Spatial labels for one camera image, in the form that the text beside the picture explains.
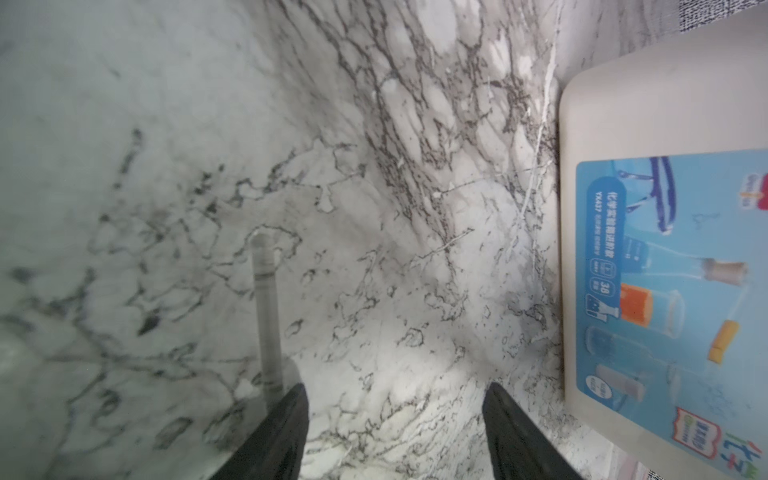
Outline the white plastic storage bin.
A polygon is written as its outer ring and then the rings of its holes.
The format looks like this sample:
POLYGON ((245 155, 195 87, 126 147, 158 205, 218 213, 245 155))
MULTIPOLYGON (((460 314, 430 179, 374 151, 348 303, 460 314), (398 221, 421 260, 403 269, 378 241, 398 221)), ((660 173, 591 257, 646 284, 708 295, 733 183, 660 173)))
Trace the white plastic storage bin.
POLYGON ((566 404, 667 479, 767 475, 767 6, 559 104, 566 404))

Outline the white glass stirring rod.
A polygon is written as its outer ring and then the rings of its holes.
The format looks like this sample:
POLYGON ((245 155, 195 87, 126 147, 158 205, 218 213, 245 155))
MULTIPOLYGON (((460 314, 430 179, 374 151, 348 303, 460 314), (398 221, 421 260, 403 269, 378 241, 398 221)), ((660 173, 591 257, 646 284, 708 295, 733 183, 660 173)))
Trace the white glass stirring rod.
POLYGON ((274 245, 266 233, 250 241, 263 394, 273 410, 284 393, 274 245))

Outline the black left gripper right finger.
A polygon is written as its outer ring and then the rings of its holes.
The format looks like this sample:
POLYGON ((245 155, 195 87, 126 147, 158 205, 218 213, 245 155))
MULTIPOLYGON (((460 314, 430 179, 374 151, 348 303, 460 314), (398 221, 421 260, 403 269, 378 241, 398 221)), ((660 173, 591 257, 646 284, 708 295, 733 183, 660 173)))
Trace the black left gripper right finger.
POLYGON ((581 479, 499 383, 489 384, 482 414, 495 479, 581 479))

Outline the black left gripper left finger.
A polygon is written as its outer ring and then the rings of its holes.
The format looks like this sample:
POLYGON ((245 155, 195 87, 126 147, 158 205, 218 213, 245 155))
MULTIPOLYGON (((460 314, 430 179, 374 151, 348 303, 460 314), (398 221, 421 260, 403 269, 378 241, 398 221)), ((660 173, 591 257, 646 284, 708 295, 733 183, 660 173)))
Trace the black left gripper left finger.
POLYGON ((294 385, 211 480, 296 480, 309 430, 305 386, 294 385))

